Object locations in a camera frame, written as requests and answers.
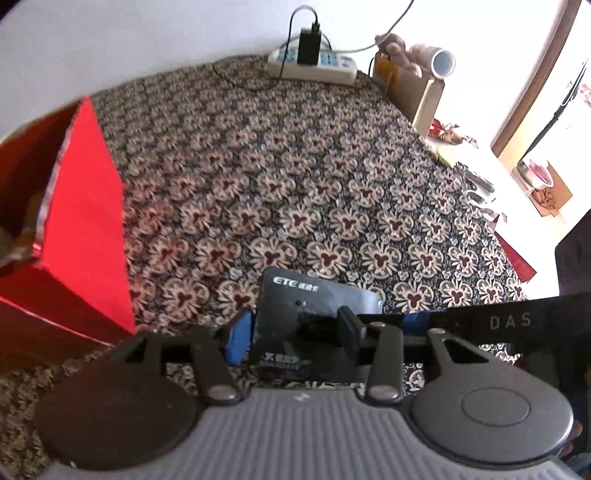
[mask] black cable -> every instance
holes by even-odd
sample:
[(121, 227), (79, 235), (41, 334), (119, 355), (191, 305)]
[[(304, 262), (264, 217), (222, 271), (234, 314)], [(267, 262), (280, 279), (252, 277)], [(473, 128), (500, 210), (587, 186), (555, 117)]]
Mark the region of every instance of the black cable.
[[(308, 6), (308, 5), (300, 5), (298, 8), (296, 8), (292, 13), (291, 13), (291, 17), (290, 17), (290, 28), (288, 30), (287, 33), (287, 42), (285, 44), (285, 53), (283, 54), (283, 61), (281, 62), (281, 70), (279, 71), (279, 76), (277, 77), (277, 81), (274, 83), (269, 83), (266, 87), (262, 87), (262, 88), (252, 88), (252, 87), (247, 87), (245, 85), (238, 85), (237, 83), (235, 83), (234, 81), (224, 77), (222, 74), (220, 74), (217, 70), (216, 70), (216, 66), (214, 63), (212, 63), (212, 70), (213, 72), (220, 77), (222, 80), (227, 81), (230, 85), (237, 87), (237, 88), (242, 88), (245, 90), (249, 90), (250, 92), (263, 92), (265, 90), (270, 90), (272, 89), (275, 85), (277, 85), (277, 83), (279, 83), (279, 80), (281, 80), (281, 78), (283, 77), (283, 67), (285, 67), (285, 61), (287, 60), (287, 50), (289, 48), (290, 45), (290, 41), (291, 41), (291, 27), (293, 25), (293, 21), (294, 21), (294, 17), (295, 14), (298, 13), (300, 10), (310, 10), (313, 14), (314, 14), (314, 23), (318, 24), (318, 14), (316, 13), (316, 10), (314, 10), (312, 7)], [(332, 47), (330, 46), (330, 41), (329, 39), (324, 36), (326, 38), (326, 41), (328, 41), (329, 43), (329, 48), (332, 50)]]

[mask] circular button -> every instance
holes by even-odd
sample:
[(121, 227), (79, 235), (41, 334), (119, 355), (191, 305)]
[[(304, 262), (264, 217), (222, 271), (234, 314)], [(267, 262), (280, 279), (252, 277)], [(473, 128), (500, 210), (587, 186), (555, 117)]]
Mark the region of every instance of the circular button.
[(464, 397), (462, 410), (482, 425), (510, 427), (529, 415), (530, 404), (526, 398), (511, 390), (482, 388)]

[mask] bowl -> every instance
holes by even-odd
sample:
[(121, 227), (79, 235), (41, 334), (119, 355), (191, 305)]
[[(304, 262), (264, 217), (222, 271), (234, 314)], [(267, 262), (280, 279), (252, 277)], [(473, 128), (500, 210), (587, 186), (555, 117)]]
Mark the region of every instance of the bowl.
[(554, 186), (554, 180), (548, 168), (534, 160), (519, 160), (517, 171), (528, 185), (537, 190)]

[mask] screw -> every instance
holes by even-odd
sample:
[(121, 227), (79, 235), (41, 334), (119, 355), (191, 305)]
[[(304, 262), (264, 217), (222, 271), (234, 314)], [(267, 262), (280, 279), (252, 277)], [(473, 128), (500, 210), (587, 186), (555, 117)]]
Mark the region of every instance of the screw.
[(207, 396), (216, 401), (232, 401), (238, 392), (230, 385), (214, 385), (207, 391)]
[(385, 403), (396, 400), (400, 395), (398, 389), (391, 385), (374, 385), (368, 393), (374, 400)]

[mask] white wall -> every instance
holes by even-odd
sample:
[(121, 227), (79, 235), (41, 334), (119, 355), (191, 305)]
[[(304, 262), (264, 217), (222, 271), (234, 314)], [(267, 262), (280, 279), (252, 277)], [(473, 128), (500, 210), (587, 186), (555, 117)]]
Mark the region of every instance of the white wall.
[[(457, 57), (437, 116), (483, 145), (527, 81), (561, 0), (415, 0), (397, 33)], [(22, 0), (0, 22), (0, 138), (84, 93), (287, 36), (298, 0)], [(334, 48), (373, 42), (407, 0), (310, 0)], [(299, 13), (295, 31), (310, 25)], [(367, 71), (373, 55), (355, 55)]]

